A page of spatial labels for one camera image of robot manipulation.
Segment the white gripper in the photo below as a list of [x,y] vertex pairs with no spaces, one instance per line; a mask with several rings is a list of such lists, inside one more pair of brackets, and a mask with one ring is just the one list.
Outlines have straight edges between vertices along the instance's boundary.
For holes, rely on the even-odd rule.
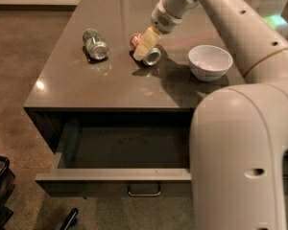
[[149,49],[154,48],[161,39],[161,34],[167,35],[173,32],[182,22],[164,9],[161,2],[156,4],[151,15],[152,25],[143,34],[142,43]]

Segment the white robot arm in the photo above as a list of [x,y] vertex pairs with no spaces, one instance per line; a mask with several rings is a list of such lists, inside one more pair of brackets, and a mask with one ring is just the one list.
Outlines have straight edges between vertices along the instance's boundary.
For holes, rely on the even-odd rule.
[[288,41],[244,0],[160,0],[135,58],[202,5],[244,78],[196,107],[190,172],[196,230],[287,230]]

